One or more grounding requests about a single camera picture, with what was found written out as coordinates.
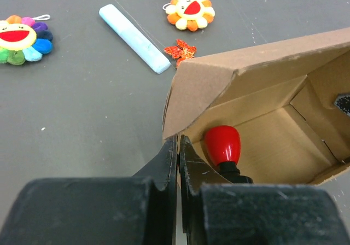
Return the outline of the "orange plush flower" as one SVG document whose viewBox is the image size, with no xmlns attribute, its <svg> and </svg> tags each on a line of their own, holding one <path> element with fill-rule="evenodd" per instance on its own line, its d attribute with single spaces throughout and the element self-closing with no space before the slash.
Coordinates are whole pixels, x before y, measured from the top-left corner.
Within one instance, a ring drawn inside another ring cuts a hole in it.
<svg viewBox="0 0 350 245">
<path fill-rule="evenodd" d="M 204 29 L 215 17 L 210 0 L 171 0 L 162 8 L 168 22 L 180 31 Z"/>
</svg>

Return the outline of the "rainbow plush flower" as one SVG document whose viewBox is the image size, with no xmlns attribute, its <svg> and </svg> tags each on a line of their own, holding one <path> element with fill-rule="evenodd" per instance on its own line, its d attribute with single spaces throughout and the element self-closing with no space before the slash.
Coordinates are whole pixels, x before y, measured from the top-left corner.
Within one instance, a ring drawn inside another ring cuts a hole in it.
<svg viewBox="0 0 350 245">
<path fill-rule="evenodd" d="M 53 34 L 46 24 L 49 14 L 37 17 L 12 15 L 1 21 L 1 64 L 20 66 L 38 62 L 53 50 Z"/>
</svg>

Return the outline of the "light blue stick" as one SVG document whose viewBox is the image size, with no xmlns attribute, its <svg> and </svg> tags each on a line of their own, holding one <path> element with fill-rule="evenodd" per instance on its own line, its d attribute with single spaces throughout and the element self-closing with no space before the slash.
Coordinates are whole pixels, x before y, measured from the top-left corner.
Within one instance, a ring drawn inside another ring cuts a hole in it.
<svg viewBox="0 0 350 245">
<path fill-rule="evenodd" d="M 100 17 L 156 74 L 167 70 L 169 59 L 113 4 L 99 9 Z"/>
</svg>

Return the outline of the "orange red small toy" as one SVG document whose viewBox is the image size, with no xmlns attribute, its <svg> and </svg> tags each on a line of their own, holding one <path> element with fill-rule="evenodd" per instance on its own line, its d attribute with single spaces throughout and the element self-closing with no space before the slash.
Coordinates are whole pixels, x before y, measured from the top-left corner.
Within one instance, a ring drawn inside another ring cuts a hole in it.
<svg viewBox="0 0 350 245">
<path fill-rule="evenodd" d="M 176 67 L 178 67 L 184 60 L 194 58 L 197 48 L 196 46 L 189 45 L 183 40 L 177 39 L 176 45 L 165 47 L 164 52 L 176 60 Z"/>
</svg>

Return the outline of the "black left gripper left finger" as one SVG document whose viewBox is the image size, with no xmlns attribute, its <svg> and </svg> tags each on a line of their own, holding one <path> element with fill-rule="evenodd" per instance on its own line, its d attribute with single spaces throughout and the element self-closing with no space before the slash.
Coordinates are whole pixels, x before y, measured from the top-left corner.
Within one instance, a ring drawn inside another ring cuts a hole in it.
<svg viewBox="0 0 350 245">
<path fill-rule="evenodd" d="M 1 244 L 175 244 L 177 138 L 131 177 L 42 178 L 19 192 Z"/>
</svg>

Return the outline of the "red black stamp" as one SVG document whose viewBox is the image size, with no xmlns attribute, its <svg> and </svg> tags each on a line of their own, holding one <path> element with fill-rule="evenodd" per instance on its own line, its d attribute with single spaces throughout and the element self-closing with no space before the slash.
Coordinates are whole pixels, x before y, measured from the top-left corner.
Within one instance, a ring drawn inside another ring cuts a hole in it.
<svg viewBox="0 0 350 245">
<path fill-rule="evenodd" d="M 253 183 L 250 177 L 241 175 L 237 167 L 241 156 L 241 139 L 234 127 L 221 125 L 209 129 L 204 135 L 204 145 L 221 176 L 235 184 Z"/>
</svg>

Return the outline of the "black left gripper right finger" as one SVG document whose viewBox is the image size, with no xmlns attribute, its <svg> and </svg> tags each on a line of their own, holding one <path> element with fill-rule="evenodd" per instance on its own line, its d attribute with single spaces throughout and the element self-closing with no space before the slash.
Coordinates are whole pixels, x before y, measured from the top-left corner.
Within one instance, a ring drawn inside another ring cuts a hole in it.
<svg viewBox="0 0 350 245">
<path fill-rule="evenodd" d="M 179 171 L 189 244 L 349 244 L 339 210 L 320 188 L 231 183 L 184 135 Z"/>
</svg>

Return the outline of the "brown cardboard box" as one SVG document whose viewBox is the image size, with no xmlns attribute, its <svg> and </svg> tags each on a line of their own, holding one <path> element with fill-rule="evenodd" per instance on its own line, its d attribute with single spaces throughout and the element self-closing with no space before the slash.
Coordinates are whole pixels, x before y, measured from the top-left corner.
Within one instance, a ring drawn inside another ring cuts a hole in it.
<svg viewBox="0 0 350 245">
<path fill-rule="evenodd" d="M 189 137 L 209 163 L 205 133 L 241 136 L 238 168 L 258 184 L 319 185 L 349 171 L 349 29 L 182 62 L 172 80 L 163 139 Z"/>
</svg>

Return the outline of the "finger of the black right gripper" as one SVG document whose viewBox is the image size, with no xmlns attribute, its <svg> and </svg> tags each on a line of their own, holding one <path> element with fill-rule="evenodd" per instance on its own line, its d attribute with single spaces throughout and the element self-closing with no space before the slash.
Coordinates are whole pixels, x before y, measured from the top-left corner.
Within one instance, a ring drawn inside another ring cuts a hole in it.
<svg viewBox="0 0 350 245">
<path fill-rule="evenodd" d="M 350 116 L 350 93 L 337 95 L 334 106 L 347 116 Z"/>
</svg>

